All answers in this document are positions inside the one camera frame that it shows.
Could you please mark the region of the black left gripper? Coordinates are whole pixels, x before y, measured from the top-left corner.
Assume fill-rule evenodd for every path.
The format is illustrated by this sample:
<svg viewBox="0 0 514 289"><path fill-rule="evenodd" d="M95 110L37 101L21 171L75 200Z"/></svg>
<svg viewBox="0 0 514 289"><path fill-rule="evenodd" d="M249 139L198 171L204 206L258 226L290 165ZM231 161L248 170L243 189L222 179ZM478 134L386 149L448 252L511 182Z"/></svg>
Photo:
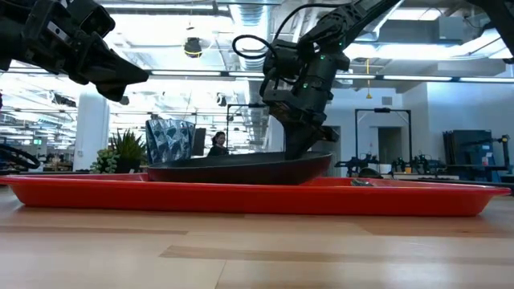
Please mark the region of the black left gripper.
<svg viewBox="0 0 514 289"><path fill-rule="evenodd" d="M127 85L143 83L149 74L120 57L103 37L115 21L91 0L38 0L22 29L24 59L51 73L65 73L80 84L120 102Z"/></svg>

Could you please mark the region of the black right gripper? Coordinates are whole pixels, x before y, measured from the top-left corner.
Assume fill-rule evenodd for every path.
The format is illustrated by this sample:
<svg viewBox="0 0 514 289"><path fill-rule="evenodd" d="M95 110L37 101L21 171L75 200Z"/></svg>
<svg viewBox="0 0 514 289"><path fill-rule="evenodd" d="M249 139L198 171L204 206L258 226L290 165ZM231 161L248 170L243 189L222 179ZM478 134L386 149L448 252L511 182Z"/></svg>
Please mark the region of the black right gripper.
<svg viewBox="0 0 514 289"><path fill-rule="evenodd" d="M293 43L277 39L266 54L261 85L263 102L283 123L285 159L295 160L315 142L337 142L339 133L326 120L326 104L333 99L332 82L339 70L349 69L343 43Z"/></svg>

